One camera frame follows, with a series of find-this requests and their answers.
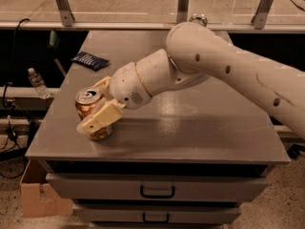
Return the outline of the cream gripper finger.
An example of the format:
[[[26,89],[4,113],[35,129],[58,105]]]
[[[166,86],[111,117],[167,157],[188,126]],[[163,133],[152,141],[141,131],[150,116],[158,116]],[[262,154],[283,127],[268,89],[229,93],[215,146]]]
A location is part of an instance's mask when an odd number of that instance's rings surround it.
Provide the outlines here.
[[[109,93],[110,81],[111,81],[111,77],[106,76],[103,79],[96,82],[94,84],[94,87],[96,87],[102,94],[108,94]]]
[[[91,135],[119,120],[124,112],[124,104],[117,99],[100,100],[76,127],[78,133]]]

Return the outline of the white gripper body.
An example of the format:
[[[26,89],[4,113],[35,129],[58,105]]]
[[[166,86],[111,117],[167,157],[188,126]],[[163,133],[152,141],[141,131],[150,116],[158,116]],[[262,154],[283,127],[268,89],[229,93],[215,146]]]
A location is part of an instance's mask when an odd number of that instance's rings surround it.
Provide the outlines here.
[[[153,98],[143,86],[134,62],[125,65],[113,74],[109,89],[113,98],[131,110],[150,103]]]

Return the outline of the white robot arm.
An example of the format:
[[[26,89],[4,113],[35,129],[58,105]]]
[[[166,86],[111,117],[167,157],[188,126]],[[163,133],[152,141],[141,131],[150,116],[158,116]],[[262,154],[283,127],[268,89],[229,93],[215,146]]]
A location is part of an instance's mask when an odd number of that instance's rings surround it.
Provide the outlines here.
[[[94,84],[106,98],[77,125],[91,135],[155,95],[189,88],[215,77],[305,137],[305,75],[296,68],[239,49],[194,22],[173,27],[166,48],[119,68]]]

